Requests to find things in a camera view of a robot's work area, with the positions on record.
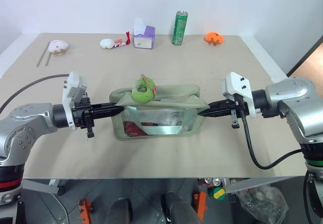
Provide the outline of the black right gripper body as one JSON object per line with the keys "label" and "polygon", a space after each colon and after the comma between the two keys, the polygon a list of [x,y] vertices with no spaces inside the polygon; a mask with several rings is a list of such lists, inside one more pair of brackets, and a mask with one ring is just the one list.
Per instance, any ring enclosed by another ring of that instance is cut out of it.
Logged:
{"label": "black right gripper body", "polygon": [[234,94],[235,106],[231,109],[231,126],[233,129],[239,129],[238,119],[241,118],[243,124],[246,123],[246,116],[249,115],[247,103],[244,102],[243,96],[237,93]]}

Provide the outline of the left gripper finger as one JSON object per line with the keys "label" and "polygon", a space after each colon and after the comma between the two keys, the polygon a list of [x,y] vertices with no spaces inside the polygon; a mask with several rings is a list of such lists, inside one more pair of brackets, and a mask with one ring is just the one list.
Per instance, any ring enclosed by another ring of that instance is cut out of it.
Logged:
{"label": "left gripper finger", "polygon": [[123,111],[124,107],[117,106],[115,103],[98,103],[93,105],[94,111]]}
{"label": "left gripper finger", "polygon": [[93,119],[109,118],[118,115],[124,109],[96,109],[93,111]]}

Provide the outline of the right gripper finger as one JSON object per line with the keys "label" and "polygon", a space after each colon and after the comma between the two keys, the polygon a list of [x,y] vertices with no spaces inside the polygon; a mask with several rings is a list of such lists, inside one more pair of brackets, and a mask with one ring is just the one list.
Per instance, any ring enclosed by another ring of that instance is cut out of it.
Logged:
{"label": "right gripper finger", "polygon": [[231,100],[214,101],[208,104],[209,108],[201,113],[230,113]]}
{"label": "right gripper finger", "polygon": [[230,116],[231,110],[230,109],[220,109],[220,110],[206,109],[206,110],[199,112],[198,115],[203,116],[203,117],[211,117],[211,118]]}

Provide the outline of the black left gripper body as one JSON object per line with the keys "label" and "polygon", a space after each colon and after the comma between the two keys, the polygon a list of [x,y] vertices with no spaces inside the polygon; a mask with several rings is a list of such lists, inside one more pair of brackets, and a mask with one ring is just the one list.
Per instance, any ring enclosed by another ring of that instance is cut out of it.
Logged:
{"label": "black left gripper body", "polygon": [[94,119],[90,98],[85,92],[79,102],[72,108],[74,125],[76,128],[87,129],[87,138],[93,138]]}

